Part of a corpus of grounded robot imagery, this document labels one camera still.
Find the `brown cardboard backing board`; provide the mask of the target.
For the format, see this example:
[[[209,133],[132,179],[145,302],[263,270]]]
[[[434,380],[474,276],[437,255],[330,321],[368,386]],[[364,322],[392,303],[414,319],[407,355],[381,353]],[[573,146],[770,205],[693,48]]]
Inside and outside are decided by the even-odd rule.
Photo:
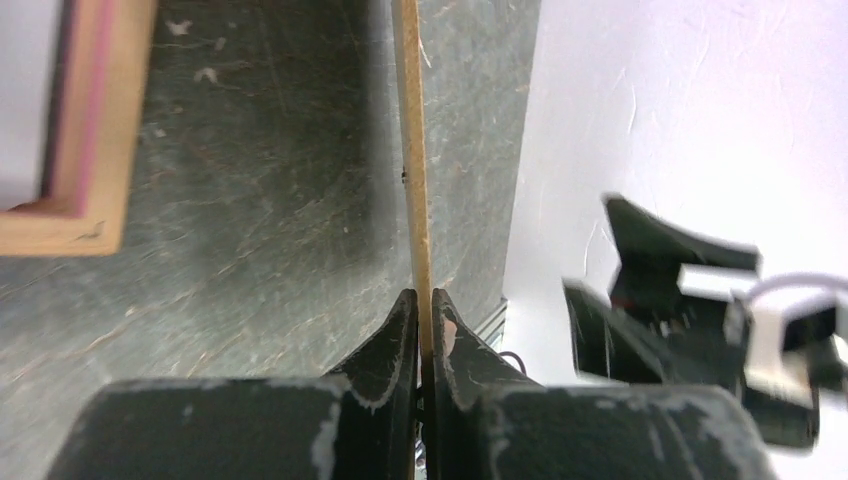
[[[419,2],[394,0],[391,7],[404,160],[403,184],[413,278],[418,296],[420,349],[422,358],[430,361],[433,356],[432,267]]]

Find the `orange picture frame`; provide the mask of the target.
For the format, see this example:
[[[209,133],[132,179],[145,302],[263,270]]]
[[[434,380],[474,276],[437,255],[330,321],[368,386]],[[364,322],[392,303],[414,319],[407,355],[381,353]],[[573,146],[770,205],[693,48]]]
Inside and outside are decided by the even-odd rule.
[[[1,5],[1,253],[116,253],[157,3]]]

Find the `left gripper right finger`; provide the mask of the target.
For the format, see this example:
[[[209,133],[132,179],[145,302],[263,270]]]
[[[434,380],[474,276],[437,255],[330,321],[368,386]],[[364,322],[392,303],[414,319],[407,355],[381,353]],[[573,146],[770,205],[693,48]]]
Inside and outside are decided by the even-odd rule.
[[[772,479],[751,417],[712,386],[544,387],[432,294],[434,479]]]

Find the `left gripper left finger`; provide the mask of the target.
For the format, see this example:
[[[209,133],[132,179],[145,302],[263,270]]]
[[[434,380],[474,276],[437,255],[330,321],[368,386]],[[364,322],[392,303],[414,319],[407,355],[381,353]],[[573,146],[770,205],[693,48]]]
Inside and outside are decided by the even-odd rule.
[[[409,479],[417,298],[313,378],[120,381],[85,405],[51,479]]]

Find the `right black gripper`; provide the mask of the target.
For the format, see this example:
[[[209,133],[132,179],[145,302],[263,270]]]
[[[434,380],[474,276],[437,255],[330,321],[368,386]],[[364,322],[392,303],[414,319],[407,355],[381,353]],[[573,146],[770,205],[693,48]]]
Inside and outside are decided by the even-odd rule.
[[[763,439],[809,450],[820,434],[815,389],[769,387],[746,372],[751,322],[742,318],[738,339],[727,340],[729,306],[695,300],[682,312],[678,278],[685,264],[754,272],[760,254],[670,225],[617,194],[604,196],[620,258],[610,290],[612,304],[582,283],[566,280],[574,369],[581,375],[627,384],[713,385],[727,390],[752,416]]]

